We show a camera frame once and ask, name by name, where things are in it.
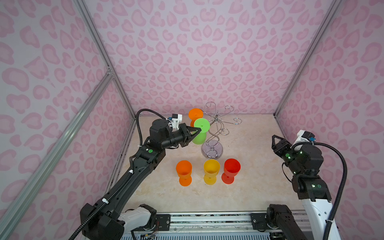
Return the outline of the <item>green plastic wine glass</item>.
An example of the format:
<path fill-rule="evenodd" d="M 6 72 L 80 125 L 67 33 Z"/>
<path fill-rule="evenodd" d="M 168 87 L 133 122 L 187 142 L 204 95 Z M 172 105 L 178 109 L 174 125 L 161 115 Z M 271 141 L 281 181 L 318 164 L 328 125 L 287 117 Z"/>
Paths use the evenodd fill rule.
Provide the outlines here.
<path fill-rule="evenodd" d="M 193 139 L 193 143 L 196 145 L 202 145 L 206 141 L 207 132 L 210 130 L 210 122 L 204 118 L 199 118 L 194 121 L 193 127 L 201 130 Z"/>

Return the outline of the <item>orange wine glass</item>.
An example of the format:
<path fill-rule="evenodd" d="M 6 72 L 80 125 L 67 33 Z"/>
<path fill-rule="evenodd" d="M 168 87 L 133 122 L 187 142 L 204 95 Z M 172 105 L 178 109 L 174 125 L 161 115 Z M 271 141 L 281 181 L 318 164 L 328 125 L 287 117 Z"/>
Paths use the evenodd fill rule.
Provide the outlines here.
<path fill-rule="evenodd" d="M 194 127 L 194 123 L 197 119 L 200 119 L 200 118 L 203 118 L 204 116 L 204 113 L 201 109 L 198 109 L 198 108 L 194 108 L 194 109 L 191 109 L 189 111 L 189 114 L 188 114 L 190 120 L 191 120 L 191 124 L 190 126 L 191 127 Z"/>
<path fill-rule="evenodd" d="M 187 187 L 192 183 L 193 166 L 189 161 L 180 161 L 176 166 L 176 171 L 179 176 L 179 183 L 183 187 Z"/>

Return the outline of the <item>yellow plastic wine glass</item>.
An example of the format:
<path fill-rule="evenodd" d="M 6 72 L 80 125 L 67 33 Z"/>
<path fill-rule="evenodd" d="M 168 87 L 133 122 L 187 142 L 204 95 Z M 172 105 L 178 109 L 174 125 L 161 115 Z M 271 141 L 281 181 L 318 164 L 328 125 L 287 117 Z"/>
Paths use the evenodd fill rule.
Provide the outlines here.
<path fill-rule="evenodd" d="M 217 160 L 207 160 L 204 163 L 204 182 L 207 185 L 214 185 L 216 183 L 220 168 L 220 163 Z"/>

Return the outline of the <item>red plastic wine glass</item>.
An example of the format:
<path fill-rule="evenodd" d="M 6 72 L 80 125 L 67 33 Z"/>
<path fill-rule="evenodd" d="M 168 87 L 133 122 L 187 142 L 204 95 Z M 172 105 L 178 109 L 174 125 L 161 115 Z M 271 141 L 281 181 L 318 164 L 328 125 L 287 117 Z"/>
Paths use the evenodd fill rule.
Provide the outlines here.
<path fill-rule="evenodd" d="M 222 181 L 230 185 L 235 181 L 235 176 L 241 170 L 241 164 L 236 159 L 228 159 L 224 164 L 224 173 L 222 174 Z"/>

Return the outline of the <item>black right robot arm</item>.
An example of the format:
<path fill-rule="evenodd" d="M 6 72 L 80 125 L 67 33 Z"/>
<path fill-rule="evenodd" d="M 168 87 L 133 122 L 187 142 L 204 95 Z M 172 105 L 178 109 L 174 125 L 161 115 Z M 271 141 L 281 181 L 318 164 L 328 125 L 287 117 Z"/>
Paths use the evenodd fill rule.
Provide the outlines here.
<path fill-rule="evenodd" d="M 335 199 L 332 198 L 326 182 L 319 176 L 324 162 L 320 147 L 333 151 L 342 162 L 342 179 Z M 282 166 L 293 174 L 291 184 L 305 209 L 313 238 L 341 239 L 335 217 L 348 175 L 347 162 L 342 153 L 328 144 L 317 142 L 313 133 L 304 130 L 298 132 L 293 144 L 285 138 L 273 135 L 272 150 L 283 160 Z M 251 214 L 251 220 L 256 231 L 280 230 L 286 240 L 307 239 L 286 205 L 270 204 L 264 216 Z"/>

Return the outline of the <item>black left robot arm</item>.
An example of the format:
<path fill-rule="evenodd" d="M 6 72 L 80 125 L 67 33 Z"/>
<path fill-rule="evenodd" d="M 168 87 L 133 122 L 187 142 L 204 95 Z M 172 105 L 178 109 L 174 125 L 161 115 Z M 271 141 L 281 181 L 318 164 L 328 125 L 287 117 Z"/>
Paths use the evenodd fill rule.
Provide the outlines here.
<path fill-rule="evenodd" d="M 160 164 L 166 149 L 186 147 L 201 131 L 201 128 L 185 123 L 172 131 L 166 119 L 153 121 L 148 140 L 133 156 L 129 169 L 94 205 L 83 206 L 80 211 L 81 225 L 70 239 L 74 240 L 78 234 L 82 234 L 90 240 L 119 240 L 126 224 L 119 219 L 120 215 L 138 186 Z"/>

